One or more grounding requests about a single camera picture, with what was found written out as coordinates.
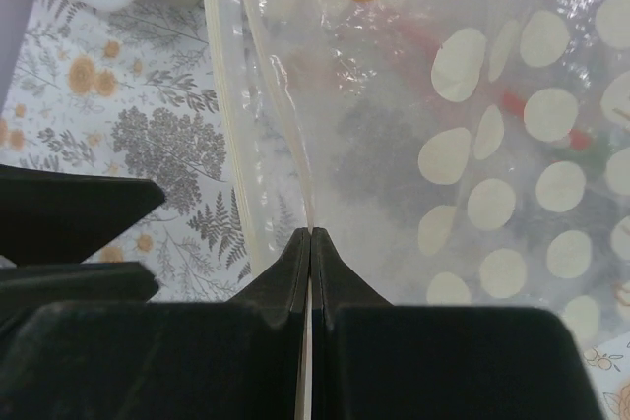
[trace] plastic wrap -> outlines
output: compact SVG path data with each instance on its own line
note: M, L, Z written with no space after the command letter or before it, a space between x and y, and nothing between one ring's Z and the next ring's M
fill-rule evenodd
M205 3L236 199L256 276L279 257L292 231L306 225L304 203L291 154L259 74L241 1Z
M244 4L309 224L376 290L627 330L630 0Z

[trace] clear plastic bag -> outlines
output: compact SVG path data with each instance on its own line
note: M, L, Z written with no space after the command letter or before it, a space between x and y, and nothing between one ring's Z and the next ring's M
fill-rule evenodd
M308 221L376 290L627 330L630 0L244 4Z
M205 0L221 115L247 253L254 276L306 225L297 172L259 74L241 0Z

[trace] orange flower print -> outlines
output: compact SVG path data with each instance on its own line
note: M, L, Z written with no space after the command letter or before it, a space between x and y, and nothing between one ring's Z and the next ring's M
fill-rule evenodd
M0 118L0 147L2 147L7 141L9 136L9 127L7 121L4 118Z
M113 59L120 53L120 43L118 41L108 41L103 50L105 58Z
M122 263L125 255L119 246L105 246L100 250L100 261L102 263Z
M137 59L134 61L134 76L140 76L142 74L142 61Z
M118 166L118 164L112 161L109 163L109 166L107 167L107 170L105 172L110 176L117 176L119 170L120 167Z
M619 420L630 420L630 383L621 388L619 395L604 392L603 399L608 409L619 416Z
M75 59L70 66L68 83L70 89L77 95L85 95L95 82L95 63L88 56Z
M9 143L15 151L21 151L24 147L24 132L22 130L12 130L9 134Z
M136 248L138 248L143 253L149 253L150 250L153 248L153 246L154 246L154 239L150 235L147 235L146 233L143 233L142 235L140 235L138 239L136 240Z
M24 118L27 114L27 107L23 103L16 105L16 117Z
M112 97L116 93L117 87L118 81L111 71L105 70L96 75L94 88L103 97Z
M88 145L90 145L91 148L94 148L100 145L101 141L102 141L102 134L98 132L90 133L88 135Z

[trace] black plastic part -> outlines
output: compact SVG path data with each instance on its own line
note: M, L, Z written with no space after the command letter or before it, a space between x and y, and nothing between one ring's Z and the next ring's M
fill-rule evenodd
M293 418L309 243L297 230L279 261L224 304L38 309L5 348L0 418Z
M328 231L314 228L311 239L311 283L313 323L313 419L331 418L339 402L331 352L335 315L342 307L391 307L372 287L342 260Z
M159 290L140 263L33 266L0 270L0 313L63 300L147 301Z
M535 309L393 307L313 231L313 420L597 420L571 334Z
M17 266L80 263L163 202L152 181L0 165L0 255Z
M391 306L323 229L297 230L225 304L64 302L0 320L0 418L302 418L309 268L312 419L602 418L556 317Z

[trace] table surface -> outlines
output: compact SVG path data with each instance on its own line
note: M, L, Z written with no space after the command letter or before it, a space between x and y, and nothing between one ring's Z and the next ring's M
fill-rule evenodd
M15 15L1 22L12 36L0 35L0 57L13 49L17 58L13 74L13 64L3 64L0 162L153 179L166 204L89 261L145 263L162 285L158 301L236 293L250 264L203 9L101 14L66 0L0 0L0 7L14 3Z

